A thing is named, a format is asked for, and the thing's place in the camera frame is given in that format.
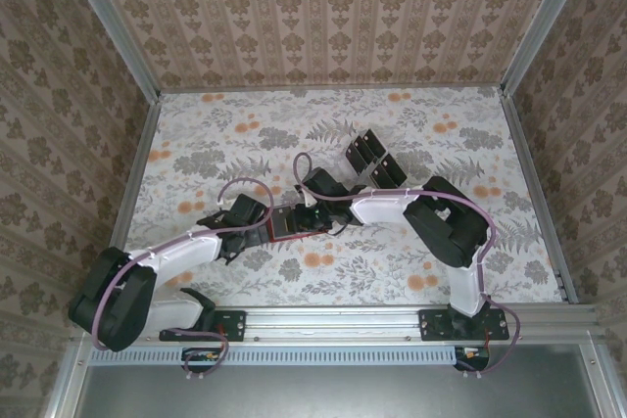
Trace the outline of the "red card holder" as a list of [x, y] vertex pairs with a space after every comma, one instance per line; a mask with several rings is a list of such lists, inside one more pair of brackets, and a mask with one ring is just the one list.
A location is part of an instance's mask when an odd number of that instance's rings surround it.
[[[271, 216], [272, 213], [279, 208], [289, 208], [293, 211], [293, 217], [296, 226], [296, 234], [285, 239], [275, 240], [272, 237], [272, 229], [271, 229]], [[321, 218], [321, 213], [318, 209], [314, 208], [306, 208], [303, 204], [297, 204], [294, 206], [280, 206], [272, 210], [270, 213], [270, 218], [266, 223], [269, 241], [271, 243], [279, 243], [279, 242], [287, 242], [292, 240], [300, 240], [308, 237], [312, 237], [315, 235], [321, 235], [327, 233], [331, 225], [328, 222], [325, 222]]]

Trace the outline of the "small controller board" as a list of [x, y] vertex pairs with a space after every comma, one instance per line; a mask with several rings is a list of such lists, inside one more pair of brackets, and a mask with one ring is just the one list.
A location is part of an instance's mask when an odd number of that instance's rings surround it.
[[489, 349], [486, 347], [455, 347], [454, 367], [462, 372], [483, 371], [490, 360]]
[[181, 360], [187, 363], [215, 364], [222, 356], [222, 348], [185, 348]]

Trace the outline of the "grey metal panel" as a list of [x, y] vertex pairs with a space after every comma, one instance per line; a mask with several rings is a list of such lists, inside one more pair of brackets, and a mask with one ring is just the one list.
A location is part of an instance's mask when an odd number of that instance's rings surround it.
[[579, 351], [520, 347], [496, 371], [452, 366], [222, 366], [88, 371], [75, 418], [600, 418]]

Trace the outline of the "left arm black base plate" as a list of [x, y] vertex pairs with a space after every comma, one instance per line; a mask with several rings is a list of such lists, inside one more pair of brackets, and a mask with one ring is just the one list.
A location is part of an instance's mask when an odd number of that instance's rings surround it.
[[203, 311], [191, 327], [171, 327], [162, 330], [159, 340], [162, 342], [218, 342], [219, 338], [210, 337], [208, 332], [225, 337], [230, 342], [242, 342], [246, 330], [245, 310]]

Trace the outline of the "aluminium table side rail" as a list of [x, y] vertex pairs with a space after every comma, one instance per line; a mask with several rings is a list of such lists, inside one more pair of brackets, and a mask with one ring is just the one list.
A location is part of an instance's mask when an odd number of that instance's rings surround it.
[[110, 246], [123, 249], [128, 237], [145, 167], [148, 162], [152, 142], [156, 133], [161, 105], [155, 103], [148, 108], [135, 157], [128, 175], [121, 207], [112, 232]]
[[506, 95], [501, 97], [501, 102], [513, 146], [518, 155], [520, 166], [537, 216], [538, 224], [545, 241], [549, 259], [554, 268], [556, 279], [561, 282], [560, 291], [562, 292], [562, 298], [569, 303], [578, 303], [578, 295], [572, 281], [572, 277], [569, 273], [568, 264], [564, 257], [561, 244], [556, 234], [551, 212], [546, 201], [515, 105], [513, 100]]

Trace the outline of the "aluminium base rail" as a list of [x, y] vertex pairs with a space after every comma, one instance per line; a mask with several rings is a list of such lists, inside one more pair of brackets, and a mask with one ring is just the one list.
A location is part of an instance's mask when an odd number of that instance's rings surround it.
[[[244, 306], [246, 344], [294, 345], [479, 345], [484, 341], [424, 342], [418, 313], [440, 305], [389, 306]], [[515, 333], [522, 345], [585, 344], [603, 338], [595, 309], [568, 303], [517, 303], [503, 307], [509, 339], [489, 340], [505, 345]]]

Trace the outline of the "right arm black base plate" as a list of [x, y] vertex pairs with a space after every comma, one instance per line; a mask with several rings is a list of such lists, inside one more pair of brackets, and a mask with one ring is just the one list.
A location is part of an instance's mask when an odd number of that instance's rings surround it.
[[473, 317], [448, 309], [423, 309], [418, 319], [424, 342], [509, 339], [505, 313], [500, 309], [490, 308]]

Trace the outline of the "aluminium frame post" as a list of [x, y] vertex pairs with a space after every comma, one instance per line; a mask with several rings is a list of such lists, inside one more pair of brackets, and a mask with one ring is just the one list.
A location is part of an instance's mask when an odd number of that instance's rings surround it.
[[567, 0], [542, 0], [501, 81], [506, 97], [513, 95], [554, 26]]
[[160, 95], [157, 79], [150, 71], [136, 41], [131, 37], [114, 1], [88, 0], [88, 2], [112, 39], [144, 97], [150, 105], [155, 105]]

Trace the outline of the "aluminium front frame bar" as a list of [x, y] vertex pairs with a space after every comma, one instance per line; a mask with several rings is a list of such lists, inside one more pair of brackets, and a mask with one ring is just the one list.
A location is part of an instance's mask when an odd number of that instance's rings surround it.
[[600, 417], [623, 418], [622, 389], [607, 346], [588, 342], [580, 351]]
[[85, 334], [69, 340], [44, 418], [74, 418], [87, 375], [91, 350], [90, 337]]

